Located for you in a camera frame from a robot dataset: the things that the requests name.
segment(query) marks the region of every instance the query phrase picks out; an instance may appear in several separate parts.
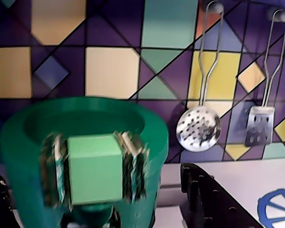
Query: metal spatula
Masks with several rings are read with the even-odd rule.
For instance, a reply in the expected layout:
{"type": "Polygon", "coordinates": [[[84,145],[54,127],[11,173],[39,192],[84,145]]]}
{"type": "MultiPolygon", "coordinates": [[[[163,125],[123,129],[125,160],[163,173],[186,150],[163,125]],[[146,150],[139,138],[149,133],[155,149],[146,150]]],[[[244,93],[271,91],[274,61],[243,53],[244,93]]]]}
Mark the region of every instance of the metal spatula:
{"type": "Polygon", "coordinates": [[[272,87],[273,79],[276,76],[283,62],[283,55],[285,51],[285,30],[284,30],[280,61],[278,66],[275,68],[271,78],[269,77],[267,59],[268,59],[268,53],[269,53],[269,47],[270,47],[270,41],[271,41],[274,23],[275,22],[285,23],[285,12],[282,11],[281,9],[274,10],[273,13],[271,14],[270,19],[271,19],[271,27],[269,31],[267,49],[264,60],[264,67],[266,74],[265,92],[264,92],[262,106],[253,106],[250,109],[248,116],[248,123],[247,123],[245,146],[258,146],[258,145],[270,144],[272,142],[275,108],[267,105],[268,105],[269,94],[272,87]]]}

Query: green block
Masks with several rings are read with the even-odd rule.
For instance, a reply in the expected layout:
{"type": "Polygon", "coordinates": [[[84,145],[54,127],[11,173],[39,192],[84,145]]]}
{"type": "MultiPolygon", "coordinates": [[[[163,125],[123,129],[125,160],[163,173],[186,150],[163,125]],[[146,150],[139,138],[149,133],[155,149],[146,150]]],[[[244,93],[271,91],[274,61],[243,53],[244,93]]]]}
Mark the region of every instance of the green block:
{"type": "Polygon", "coordinates": [[[68,138],[72,205],[121,200],[122,151],[112,134],[68,138]]]}

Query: geometric pattern wall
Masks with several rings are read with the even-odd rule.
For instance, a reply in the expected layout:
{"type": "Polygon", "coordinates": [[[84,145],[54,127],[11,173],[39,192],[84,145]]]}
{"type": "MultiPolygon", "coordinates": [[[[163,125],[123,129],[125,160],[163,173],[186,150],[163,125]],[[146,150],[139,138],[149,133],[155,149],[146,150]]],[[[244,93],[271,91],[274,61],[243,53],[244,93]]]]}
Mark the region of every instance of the geometric pattern wall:
{"type": "MultiPolygon", "coordinates": [[[[285,56],[269,97],[276,108],[273,143],[243,145],[248,111],[264,94],[266,10],[270,5],[285,9],[285,0],[221,2],[221,53],[205,105],[220,115],[223,130],[210,150],[185,151],[175,137],[177,120],[198,105],[200,95],[204,13],[197,0],[1,0],[0,129],[35,102],[106,96],[137,102],[166,121],[168,163],[285,158],[285,56]]],[[[211,15],[207,23],[206,70],[215,56],[218,20],[211,15]]],[[[271,73],[283,31],[283,24],[275,25],[271,73]]]]}

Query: green bucket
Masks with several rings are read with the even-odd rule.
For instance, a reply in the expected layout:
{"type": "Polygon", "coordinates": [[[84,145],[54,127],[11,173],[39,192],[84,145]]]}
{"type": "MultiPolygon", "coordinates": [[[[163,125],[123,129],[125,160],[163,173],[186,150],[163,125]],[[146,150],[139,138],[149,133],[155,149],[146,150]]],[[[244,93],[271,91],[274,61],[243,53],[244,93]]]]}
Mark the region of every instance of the green bucket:
{"type": "Polygon", "coordinates": [[[25,228],[57,228],[64,211],[43,205],[39,156],[44,139],[53,131],[64,136],[130,131],[150,148],[147,197],[112,205],[122,228],[147,228],[152,219],[162,165],[168,154],[168,129],[155,113],[131,101],[99,97],[48,100],[13,115],[3,126],[0,149],[21,221],[25,228]]]}

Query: wire handle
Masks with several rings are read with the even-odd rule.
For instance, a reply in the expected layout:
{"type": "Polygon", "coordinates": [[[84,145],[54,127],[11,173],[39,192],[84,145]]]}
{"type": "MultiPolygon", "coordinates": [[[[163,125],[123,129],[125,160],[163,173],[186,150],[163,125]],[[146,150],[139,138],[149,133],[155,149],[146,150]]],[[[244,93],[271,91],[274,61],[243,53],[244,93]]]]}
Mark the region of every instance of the wire handle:
{"type": "Polygon", "coordinates": [[[265,59],[264,59],[264,67],[265,67],[265,75],[266,75],[266,85],[265,85],[265,91],[264,91],[264,97],[263,97],[263,102],[262,106],[266,107],[268,105],[268,100],[269,100],[269,94],[270,90],[272,87],[273,79],[276,76],[277,72],[279,71],[282,62],[283,62],[283,55],[285,52],[285,30],[284,30],[284,36],[283,36],[283,44],[282,44],[282,50],[281,50],[281,56],[280,56],[280,61],[277,67],[275,68],[270,80],[269,80],[269,71],[268,71],[268,65],[267,65],[267,60],[268,60],[268,54],[269,54],[269,48],[270,48],[270,42],[271,42],[271,37],[273,33],[273,28],[274,28],[274,23],[275,22],[284,22],[285,23],[285,12],[282,9],[277,9],[273,12],[272,17],[271,17],[271,26],[270,26],[270,31],[269,31],[269,37],[268,37],[268,42],[267,42],[267,48],[266,48],[266,54],[265,54],[265,59]]]}
{"type": "Polygon", "coordinates": [[[218,63],[219,52],[220,52],[220,38],[221,38],[221,31],[222,31],[222,27],[223,27],[223,17],[224,17],[224,6],[222,4],[220,4],[217,0],[211,1],[207,4],[206,9],[205,9],[203,33],[202,33],[202,37],[201,37],[201,45],[200,45],[200,51],[199,51],[199,67],[200,67],[201,75],[202,75],[202,84],[201,84],[201,90],[200,90],[199,106],[204,105],[205,96],[206,96],[207,90],[208,90],[209,76],[213,72],[215,66],[218,63]],[[204,68],[204,65],[202,62],[202,55],[203,55],[204,45],[205,45],[206,25],[207,25],[209,12],[220,14],[220,22],[219,22],[218,42],[217,42],[217,50],[216,50],[216,54],[215,54],[215,60],[212,64],[212,66],[210,67],[209,72],[206,74],[205,68],[204,68]]]}

